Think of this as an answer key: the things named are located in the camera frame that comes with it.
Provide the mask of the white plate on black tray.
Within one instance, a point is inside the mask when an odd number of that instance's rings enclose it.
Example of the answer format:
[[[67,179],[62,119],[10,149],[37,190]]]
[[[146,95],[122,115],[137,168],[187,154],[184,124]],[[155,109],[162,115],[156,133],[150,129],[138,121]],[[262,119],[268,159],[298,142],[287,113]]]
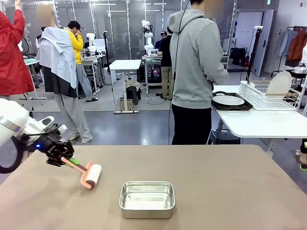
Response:
[[[242,98],[230,96],[230,95],[217,95],[213,97],[213,101],[218,104],[227,106],[243,105],[245,101]]]

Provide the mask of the person in black shirt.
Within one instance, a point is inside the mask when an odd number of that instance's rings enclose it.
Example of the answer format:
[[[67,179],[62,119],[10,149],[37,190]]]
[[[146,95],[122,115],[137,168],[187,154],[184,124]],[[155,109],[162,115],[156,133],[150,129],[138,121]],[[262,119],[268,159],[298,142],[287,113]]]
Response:
[[[162,76],[162,94],[161,98],[166,100],[172,100],[173,94],[173,74],[172,74],[172,60],[170,55],[170,41],[173,32],[167,27],[167,36],[160,42],[158,56],[161,59],[161,76]]]

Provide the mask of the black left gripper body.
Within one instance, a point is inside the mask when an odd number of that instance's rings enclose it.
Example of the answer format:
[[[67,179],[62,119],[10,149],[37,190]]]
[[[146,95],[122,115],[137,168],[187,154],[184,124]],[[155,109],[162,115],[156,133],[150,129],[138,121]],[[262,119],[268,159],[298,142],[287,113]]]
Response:
[[[35,149],[49,156],[51,153],[62,149],[63,144],[60,139],[61,136],[57,131],[40,135],[35,141]]]

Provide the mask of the white dish rack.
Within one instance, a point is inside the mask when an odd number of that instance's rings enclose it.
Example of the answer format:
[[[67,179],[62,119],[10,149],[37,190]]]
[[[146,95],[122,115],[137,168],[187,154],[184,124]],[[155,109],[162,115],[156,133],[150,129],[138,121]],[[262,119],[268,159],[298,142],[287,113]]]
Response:
[[[241,81],[239,95],[259,111],[294,111],[299,104],[300,93],[267,93],[268,86]]]

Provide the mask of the white side table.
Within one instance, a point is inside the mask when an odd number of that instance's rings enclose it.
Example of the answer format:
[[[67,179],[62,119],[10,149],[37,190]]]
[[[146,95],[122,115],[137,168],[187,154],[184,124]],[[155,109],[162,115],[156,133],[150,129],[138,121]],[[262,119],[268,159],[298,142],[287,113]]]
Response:
[[[266,153],[272,157],[278,139],[307,138],[307,117],[296,111],[216,111],[218,127],[226,125],[239,138],[267,138]]]

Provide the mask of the black tray on side table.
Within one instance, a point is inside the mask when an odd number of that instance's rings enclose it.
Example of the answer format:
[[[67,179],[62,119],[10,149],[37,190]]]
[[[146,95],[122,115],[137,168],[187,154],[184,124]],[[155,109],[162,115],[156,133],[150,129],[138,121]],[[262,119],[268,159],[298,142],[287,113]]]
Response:
[[[229,93],[229,92],[223,92],[223,91],[217,91],[213,93],[213,97],[217,96],[217,95],[230,95],[230,96],[235,96],[235,97],[239,97],[242,98],[241,96],[239,96],[237,93]],[[222,105],[222,104],[218,104],[215,103],[212,100],[212,107],[215,110],[219,110],[219,111],[248,111],[250,109],[253,108],[253,105],[250,104],[248,101],[246,101],[245,99],[243,99],[245,101],[245,103],[243,105],[237,105],[237,106],[227,106],[227,105]]]

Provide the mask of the light blue hanging shirt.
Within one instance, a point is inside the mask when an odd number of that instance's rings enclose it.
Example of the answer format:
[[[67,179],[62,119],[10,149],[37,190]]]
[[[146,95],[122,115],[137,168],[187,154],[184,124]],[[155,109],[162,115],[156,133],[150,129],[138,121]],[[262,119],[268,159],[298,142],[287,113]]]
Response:
[[[275,54],[279,55],[280,57],[288,55],[290,45],[297,35],[298,32],[295,30],[287,30],[282,32],[279,35],[277,46],[275,48]]]

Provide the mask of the black chair with cloth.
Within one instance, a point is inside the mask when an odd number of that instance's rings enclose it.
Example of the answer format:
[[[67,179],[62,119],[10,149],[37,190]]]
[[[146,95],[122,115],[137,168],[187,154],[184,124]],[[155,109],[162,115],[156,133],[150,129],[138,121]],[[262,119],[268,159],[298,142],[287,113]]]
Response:
[[[132,99],[134,105],[141,100],[141,88],[137,81],[125,80],[127,99]]]

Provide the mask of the black step stool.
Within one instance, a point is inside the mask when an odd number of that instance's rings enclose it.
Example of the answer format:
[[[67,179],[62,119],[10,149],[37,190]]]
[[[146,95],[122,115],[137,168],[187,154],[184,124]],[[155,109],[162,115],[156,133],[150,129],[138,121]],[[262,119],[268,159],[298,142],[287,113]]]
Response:
[[[208,145],[241,144],[241,138],[235,136],[229,129],[213,129],[208,138]]]

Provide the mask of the white plate in rack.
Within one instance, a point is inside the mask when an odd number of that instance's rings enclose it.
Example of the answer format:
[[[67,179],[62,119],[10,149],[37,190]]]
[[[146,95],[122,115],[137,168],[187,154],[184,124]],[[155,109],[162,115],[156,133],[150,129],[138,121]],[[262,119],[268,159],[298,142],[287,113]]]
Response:
[[[289,72],[278,73],[268,85],[267,94],[287,94],[292,84],[292,76]]]

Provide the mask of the white background desk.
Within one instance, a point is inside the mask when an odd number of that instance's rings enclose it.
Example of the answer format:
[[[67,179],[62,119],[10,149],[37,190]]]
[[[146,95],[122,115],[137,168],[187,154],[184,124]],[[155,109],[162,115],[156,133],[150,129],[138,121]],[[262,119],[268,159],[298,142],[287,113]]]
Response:
[[[122,92],[123,92],[123,100],[124,100],[124,110],[123,111],[114,111],[114,114],[137,114],[138,110],[128,110],[128,101],[126,94],[126,86],[125,86],[125,71],[128,71],[128,76],[130,76],[130,72],[132,70],[138,70],[141,64],[141,59],[136,60],[115,60],[110,65],[110,70],[113,71],[121,71],[122,74]]]

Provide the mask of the person in grey hoodie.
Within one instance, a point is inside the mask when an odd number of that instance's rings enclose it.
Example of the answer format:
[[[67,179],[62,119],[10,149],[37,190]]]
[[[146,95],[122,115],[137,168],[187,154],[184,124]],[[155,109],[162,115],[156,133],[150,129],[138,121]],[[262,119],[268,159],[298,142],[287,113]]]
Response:
[[[174,76],[171,108],[173,145],[205,145],[212,128],[214,85],[228,77],[215,19],[224,0],[190,0],[190,8],[171,14],[170,55]]]

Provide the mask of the orange hanging jacket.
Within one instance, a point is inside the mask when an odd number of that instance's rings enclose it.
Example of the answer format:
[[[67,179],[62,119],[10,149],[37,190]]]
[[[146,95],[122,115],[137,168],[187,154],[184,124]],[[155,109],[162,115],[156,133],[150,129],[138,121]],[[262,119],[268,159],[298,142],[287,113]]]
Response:
[[[301,31],[298,35],[292,40],[289,53],[287,55],[288,60],[301,60],[303,54],[303,48],[307,42],[307,32]]]

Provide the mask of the pink lint roller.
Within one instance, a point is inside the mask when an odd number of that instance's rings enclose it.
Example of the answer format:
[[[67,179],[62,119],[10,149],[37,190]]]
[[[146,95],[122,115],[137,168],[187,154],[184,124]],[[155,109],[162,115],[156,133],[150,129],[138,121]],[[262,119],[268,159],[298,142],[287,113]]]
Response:
[[[75,158],[68,160],[64,157],[61,157],[61,161],[82,174],[80,183],[83,187],[87,189],[93,189],[97,186],[102,171],[102,166],[100,164],[89,162],[86,167],[84,167],[79,164]]]

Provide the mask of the black bags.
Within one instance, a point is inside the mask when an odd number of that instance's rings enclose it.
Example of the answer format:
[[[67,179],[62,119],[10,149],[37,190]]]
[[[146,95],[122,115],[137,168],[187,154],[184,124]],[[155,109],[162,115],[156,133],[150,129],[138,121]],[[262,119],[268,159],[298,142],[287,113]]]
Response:
[[[243,67],[245,65],[246,53],[247,53],[246,47],[231,48],[229,58],[232,59],[232,64]]]

